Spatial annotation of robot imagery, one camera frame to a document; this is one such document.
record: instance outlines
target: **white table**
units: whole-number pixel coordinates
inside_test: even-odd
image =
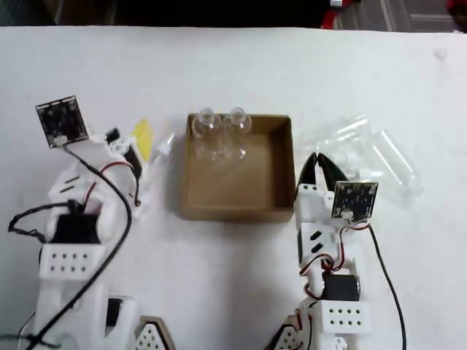
[[[374,127],[390,130],[425,186],[408,209],[380,197],[374,211],[408,349],[465,348],[467,36],[0,28],[0,48],[1,333],[18,330],[37,293],[39,245],[7,233],[8,222],[44,203],[69,162],[47,148],[34,106],[76,95],[96,132],[114,125],[129,132],[146,117],[157,139],[182,133],[186,114],[203,106],[289,114],[294,136],[365,113]],[[296,160],[297,172],[302,164]],[[178,349],[261,349],[304,298],[294,222],[186,222],[172,211],[170,171],[155,179],[161,187],[150,215],[134,225],[104,278],[136,298],[144,314],[162,316]],[[393,299],[370,237],[363,243],[374,314],[368,348],[399,349]]]

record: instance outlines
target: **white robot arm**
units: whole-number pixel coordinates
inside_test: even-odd
[[[136,137],[122,138],[117,129],[106,136],[89,136],[75,97],[36,109],[50,147],[63,148],[75,161],[49,191],[50,204],[17,215],[9,226],[9,231],[44,244],[33,334],[19,338],[30,341],[27,350],[143,349],[143,340],[144,349],[173,349],[160,319],[147,318],[141,324],[136,301],[110,294],[99,279],[129,234],[141,204],[147,162]],[[52,209],[43,234],[15,226],[43,209]]]
[[[317,163],[323,169],[327,190],[317,187]],[[368,219],[377,188],[377,183],[348,182],[323,154],[313,153],[306,162],[297,186],[295,212],[300,274],[308,280],[304,287],[308,298],[296,310],[296,323],[283,326],[270,349],[364,349],[358,336],[371,333],[372,325],[358,231],[370,229],[373,234]],[[401,318],[405,349],[403,322]]]

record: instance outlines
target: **cardboard box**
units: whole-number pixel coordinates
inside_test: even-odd
[[[251,114],[245,158],[210,160],[196,157],[191,130],[194,116],[188,116],[186,128],[182,216],[191,220],[288,222],[295,192],[290,118]]]

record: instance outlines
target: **clear glass bottle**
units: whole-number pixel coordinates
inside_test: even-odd
[[[247,154],[247,134],[252,125],[251,117],[241,108],[232,109],[224,119],[224,153],[227,158],[242,159]]]
[[[223,152],[222,120],[210,108],[203,108],[191,124],[198,158],[215,160]]]

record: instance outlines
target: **yellow object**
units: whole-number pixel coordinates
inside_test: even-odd
[[[139,151],[145,162],[149,162],[153,150],[153,128],[147,119],[141,120],[133,129],[133,136],[136,137]]]

